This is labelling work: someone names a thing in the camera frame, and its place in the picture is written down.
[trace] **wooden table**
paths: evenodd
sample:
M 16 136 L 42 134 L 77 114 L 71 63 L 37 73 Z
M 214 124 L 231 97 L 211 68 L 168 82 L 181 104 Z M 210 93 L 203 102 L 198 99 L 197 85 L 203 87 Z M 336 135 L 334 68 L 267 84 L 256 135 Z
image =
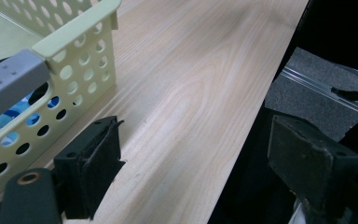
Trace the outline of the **wooden table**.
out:
M 307 3 L 124 0 L 117 85 L 36 164 L 117 115 L 127 163 L 93 223 L 206 223 Z

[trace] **black clamp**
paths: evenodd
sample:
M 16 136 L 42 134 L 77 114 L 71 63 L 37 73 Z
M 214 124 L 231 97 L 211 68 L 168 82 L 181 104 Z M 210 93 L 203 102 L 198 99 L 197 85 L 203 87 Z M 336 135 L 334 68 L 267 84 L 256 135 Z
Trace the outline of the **black clamp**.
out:
M 93 219 L 120 161 L 117 117 L 99 119 L 54 158 L 54 169 L 38 168 L 13 176 L 0 203 L 0 224 L 62 223 Z
M 358 154 L 304 119 L 275 116 L 268 162 L 303 203 L 307 224 L 358 223 Z

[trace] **black cloth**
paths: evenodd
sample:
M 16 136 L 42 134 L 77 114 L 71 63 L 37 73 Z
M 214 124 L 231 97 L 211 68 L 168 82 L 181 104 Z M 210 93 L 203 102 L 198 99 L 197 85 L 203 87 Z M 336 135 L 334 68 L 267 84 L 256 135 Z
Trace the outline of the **black cloth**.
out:
M 273 115 L 262 107 L 213 210 L 210 224 L 287 224 L 295 195 L 269 168 L 267 157 Z

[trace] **plastic basket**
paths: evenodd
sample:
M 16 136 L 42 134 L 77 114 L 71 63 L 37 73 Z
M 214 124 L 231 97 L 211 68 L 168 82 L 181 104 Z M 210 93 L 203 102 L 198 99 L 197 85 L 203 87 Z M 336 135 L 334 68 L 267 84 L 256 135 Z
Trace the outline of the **plastic basket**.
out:
M 0 130 L 0 193 L 114 85 L 111 30 L 117 29 L 119 4 L 0 0 L 0 58 L 29 49 L 50 73 L 47 93 Z M 48 106 L 53 98 L 58 104 Z M 39 117 L 37 123 L 27 125 L 32 116 Z M 4 146 L 9 134 L 15 141 Z

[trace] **wood grain surface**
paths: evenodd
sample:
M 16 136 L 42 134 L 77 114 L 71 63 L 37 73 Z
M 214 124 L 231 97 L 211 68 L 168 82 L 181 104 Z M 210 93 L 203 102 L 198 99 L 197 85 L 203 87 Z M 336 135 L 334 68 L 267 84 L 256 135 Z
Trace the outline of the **wood grain surface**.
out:
M 117 85 L 34 166 L 117 115 L 127 163 L 92 223 L 206 223 L 306 4 L 124 0 Z

